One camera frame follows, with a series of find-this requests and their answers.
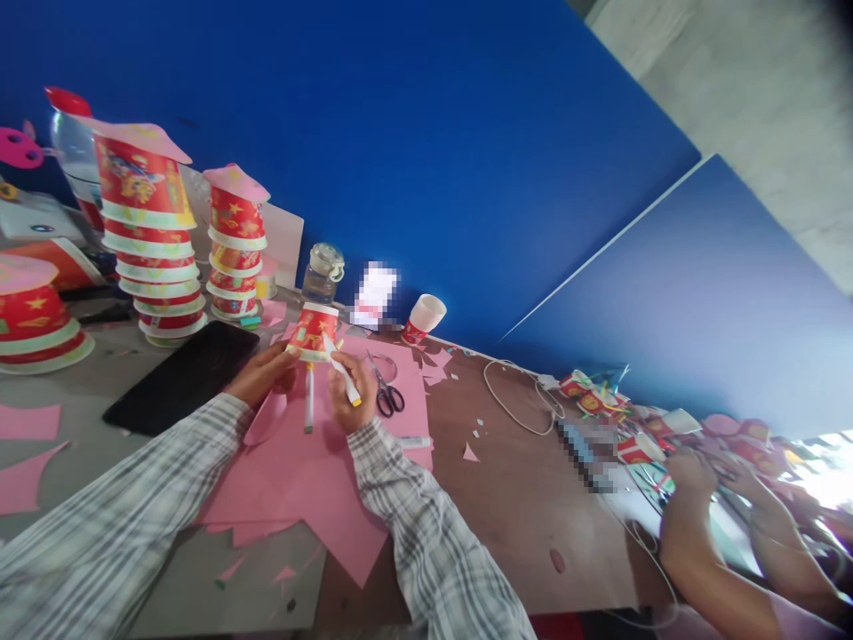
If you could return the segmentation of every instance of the wooden table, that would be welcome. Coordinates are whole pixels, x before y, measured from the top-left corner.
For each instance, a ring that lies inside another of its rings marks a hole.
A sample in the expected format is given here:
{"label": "wooden table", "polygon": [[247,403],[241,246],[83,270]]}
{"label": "wooden table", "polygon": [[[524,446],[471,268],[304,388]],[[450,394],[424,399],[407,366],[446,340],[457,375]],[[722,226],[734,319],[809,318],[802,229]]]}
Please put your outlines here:
{"label": "wooden table", "polygon": [[[427,354],[440,346],[431,340],[426,344]],[[415,357],[422,355],[416,351]],[[482,376],[488,362],[454,350],[446,371],[448,376],[458,375],[458,380],[449,377],[428,388],[434,474],[494,556],[528,613],[668,602],[657,567],[602,505],[602,497],[586,489],[556,431],[535,436],[519,427],[495,401]],[[537,430],[547,429],[548,413],[526,373],[494,364],[489,381],[519,420]],[[562,399],[562,404],[567,415],[580,415],[568,400]],[[475,429],[479,438],[472,433]],[[466,442],[479,464],[462,460]],[[612,475],[622,488],[607,498],[612,508],[657,535],[657,511],[624,469],[614,468]],[[551,549],[565,560],[562,574],[554,568]],[[390,539],[363,590],[328,557],[316,628],[409,620],[396,582]]]}

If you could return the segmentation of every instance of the scissors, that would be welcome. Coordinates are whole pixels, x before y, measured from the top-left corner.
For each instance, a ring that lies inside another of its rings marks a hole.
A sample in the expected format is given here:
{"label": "scissors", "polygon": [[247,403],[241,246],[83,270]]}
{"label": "scissors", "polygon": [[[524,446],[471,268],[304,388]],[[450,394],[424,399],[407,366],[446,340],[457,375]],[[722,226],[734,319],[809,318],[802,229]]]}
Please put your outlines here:
{"label": "scissors", "polygon": [[401,412],[406,408],[406,401],[403,399],[403,394],[400,393],[399,389],[385,382],[385,378],[379,372],[379,368],[376,366],[373,354],[370,351],[367,352],[367,357],[371,360],[373,371],[376,372],[376,379],[379,381],[379,391],[376,393],[376,406],[379,408],[379,413],[386,418],[390,418],[395,413]]}

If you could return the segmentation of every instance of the black scissors handle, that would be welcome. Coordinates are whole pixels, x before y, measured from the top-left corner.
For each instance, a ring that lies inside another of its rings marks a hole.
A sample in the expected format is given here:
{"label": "black scissors handle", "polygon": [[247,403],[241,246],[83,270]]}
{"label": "black scissors handle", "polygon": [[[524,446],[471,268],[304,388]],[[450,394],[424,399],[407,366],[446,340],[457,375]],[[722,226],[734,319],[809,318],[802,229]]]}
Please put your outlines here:
{"label": "black scissors handle", "polygon": [[384,387],[376,394],[376,406],[379,408],[379,413],[390,418],[396,412],[401,412],[406,408],[406,401],[403,400],[403,394],[400,393],[399,389]]}

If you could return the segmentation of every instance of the blue wall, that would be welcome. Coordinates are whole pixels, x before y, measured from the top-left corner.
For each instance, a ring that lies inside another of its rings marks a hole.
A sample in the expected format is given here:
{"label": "blue wall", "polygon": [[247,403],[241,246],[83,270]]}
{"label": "blue wall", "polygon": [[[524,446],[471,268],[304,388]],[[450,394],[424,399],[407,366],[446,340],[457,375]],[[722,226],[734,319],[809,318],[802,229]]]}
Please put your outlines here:
{"label": "blue wall", "polygon": [[629,362],[621,387],[778,433],[850,428],[853,304],[711,158],[495,349],[560,376]]}
{"label": "blue wall", "polygon": [[[195,168],[237,162],[303,217],[302,265],[321,240],[389,262],[407,306],[447,302],[437,335],[487,352],[698,160],[562,0],[12,0],[4,17],[0,124],[28,117],[47,144],[45,84],[158,123]],[[4,173],[69,195],[53,166]]]}

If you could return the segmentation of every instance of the glass jar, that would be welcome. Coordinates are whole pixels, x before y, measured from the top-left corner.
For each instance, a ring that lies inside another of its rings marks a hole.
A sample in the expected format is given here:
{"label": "glass jar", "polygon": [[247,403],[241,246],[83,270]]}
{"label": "glass jar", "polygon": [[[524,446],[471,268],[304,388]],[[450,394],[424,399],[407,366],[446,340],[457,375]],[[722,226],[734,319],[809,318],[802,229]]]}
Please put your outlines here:
{"label": "glass jar", "polygon": [[305,267],[302,300],[330,305],[335,300],[338,283],[344,277],[344,256],[328,243],[311,247],[311,259]]}

